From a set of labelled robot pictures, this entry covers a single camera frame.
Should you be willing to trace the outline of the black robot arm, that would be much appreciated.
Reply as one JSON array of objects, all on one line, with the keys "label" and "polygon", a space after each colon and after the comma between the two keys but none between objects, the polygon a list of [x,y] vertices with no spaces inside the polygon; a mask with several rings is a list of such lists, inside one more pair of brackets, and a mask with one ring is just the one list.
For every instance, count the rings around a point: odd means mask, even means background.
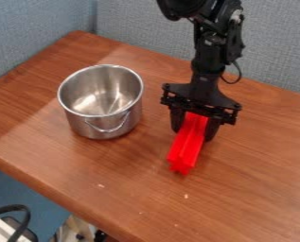
[{"label": "black robot arm", "polygon": [[178,131],[184,114],[207,118],[203,137],[211,141],[223,124],[233,125],[242,105],[219,90],[218,82],[227,65],[237,65],[242,56],[241,0],[155,0],[163,16],[186,19],[194,26],[195,56],[191,80],[162,85],[160,103],[170,109],[171,129]]}]

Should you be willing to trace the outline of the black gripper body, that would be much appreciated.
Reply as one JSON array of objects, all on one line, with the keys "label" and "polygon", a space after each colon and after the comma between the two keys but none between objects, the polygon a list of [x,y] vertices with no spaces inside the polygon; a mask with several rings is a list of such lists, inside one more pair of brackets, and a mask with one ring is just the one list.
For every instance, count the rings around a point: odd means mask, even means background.
[{"label": "black gripper body", "polygon": [[234,125],[242,105],[219,91],[218,80],[219,74],[192,74],[188,83],[164,83],[160,103]]}]

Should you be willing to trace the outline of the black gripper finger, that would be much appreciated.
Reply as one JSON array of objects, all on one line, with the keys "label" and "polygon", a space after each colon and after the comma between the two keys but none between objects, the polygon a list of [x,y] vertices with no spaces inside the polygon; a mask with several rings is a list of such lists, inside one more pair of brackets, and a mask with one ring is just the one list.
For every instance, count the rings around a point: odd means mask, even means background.
[{"label": "black gripper finger", "polygon": [[180,109],[170,109],[170,119],[171,119],[171,129],[174,132],[178,132],[184,120],[184,111]]},{"label": "black gripper finger", "polygon": [[207,124],[206,124],[206,128],[205,128],[205,133],[203,133],[203,137],[205,137],[205,141],[210,142],[218,132],[219,129],[219,120],[215,118],[210,118],[207,120]]}]

